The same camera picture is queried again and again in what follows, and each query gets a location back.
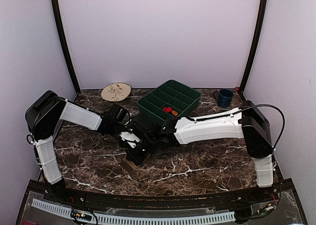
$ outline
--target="white wall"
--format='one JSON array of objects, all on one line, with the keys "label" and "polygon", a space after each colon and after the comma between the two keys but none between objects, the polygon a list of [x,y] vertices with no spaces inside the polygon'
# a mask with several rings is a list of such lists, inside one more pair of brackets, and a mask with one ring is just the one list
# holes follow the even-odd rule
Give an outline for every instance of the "white wall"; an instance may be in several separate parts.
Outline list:
[{"label": "white wall", "polygon": [[82,89],[239,86],[260,0],[60,0]]},{"label": "white wall", "polygon": [[[276,156],[291,177],[309,224],[316,224],[316,0],[268,0],[262,35],[245,90],[286,117]],[[281,119],[266,110],[274,138]]]},{"label": "white wall", "polygon": [[24,114],[46,90],[73,99],[50,0],[0,0],[0,220],[15,224],[39,167]]}]

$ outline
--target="white perforated rail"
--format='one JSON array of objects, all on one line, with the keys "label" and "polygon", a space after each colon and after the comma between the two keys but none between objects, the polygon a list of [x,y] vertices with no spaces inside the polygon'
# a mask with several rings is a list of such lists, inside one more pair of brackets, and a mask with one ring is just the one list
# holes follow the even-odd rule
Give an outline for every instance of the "white perforated rail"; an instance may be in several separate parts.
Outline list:
[{"label": "white perforated rail", "polygon": [[[71,208],[33,199],[32,206],[51,214],[70,219]],[[235,221],[235,213],[204,215],[183,218],[132,218],[95,213],[100,225],[212,225]],[[95,224],[93,217],[90,224]]]}]

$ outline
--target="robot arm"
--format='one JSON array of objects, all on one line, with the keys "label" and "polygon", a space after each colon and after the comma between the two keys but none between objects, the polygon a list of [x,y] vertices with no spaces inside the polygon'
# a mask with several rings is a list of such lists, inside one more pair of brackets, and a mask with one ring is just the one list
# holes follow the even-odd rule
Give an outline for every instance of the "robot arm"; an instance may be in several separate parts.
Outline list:
[{"label": "robot arm", "polygon": [[257,109],[240,112],[252,105],[251,101],[245,101],[241,108],[195,118],[168,119],[162,126],[137,115],[123,125],[128,112],[117,104],[100,114],[47,91],[27,110],[26,121],[38,164],[51,185],[63,181],[54,152],[53,135],[58,121],[66,120],[116,137],[119,145],[127,150],[127,161],[136,166],[157,148],[200,140],[245,138],[248,154],[255,162],[258,186],[269,187],[273,184],[270,126]]}]

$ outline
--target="mug handle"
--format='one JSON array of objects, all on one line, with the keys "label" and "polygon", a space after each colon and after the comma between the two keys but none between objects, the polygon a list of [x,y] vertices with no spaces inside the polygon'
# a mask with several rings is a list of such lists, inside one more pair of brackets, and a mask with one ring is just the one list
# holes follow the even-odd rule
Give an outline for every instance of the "mug handle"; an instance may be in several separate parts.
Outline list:
[{"label": "mug handle", "polygon": [[218,97],[215,96],[215,93],[216,93],[216,92],[219,94],[219,91],[216,90],[216,91],[213,92],[213,97],[217,100]]}]

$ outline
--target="white plate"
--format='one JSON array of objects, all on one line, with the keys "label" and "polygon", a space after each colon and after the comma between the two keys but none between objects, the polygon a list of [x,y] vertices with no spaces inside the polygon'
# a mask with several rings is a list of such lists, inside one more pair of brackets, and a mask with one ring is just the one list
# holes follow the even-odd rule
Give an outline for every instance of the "white plate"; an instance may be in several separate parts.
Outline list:
[{"label": "white plate", "polygon": [[126,83],[112,83],[106,86],[101,93],[101,97],[109,102],[120,102],[128,97],[131,87]]}]

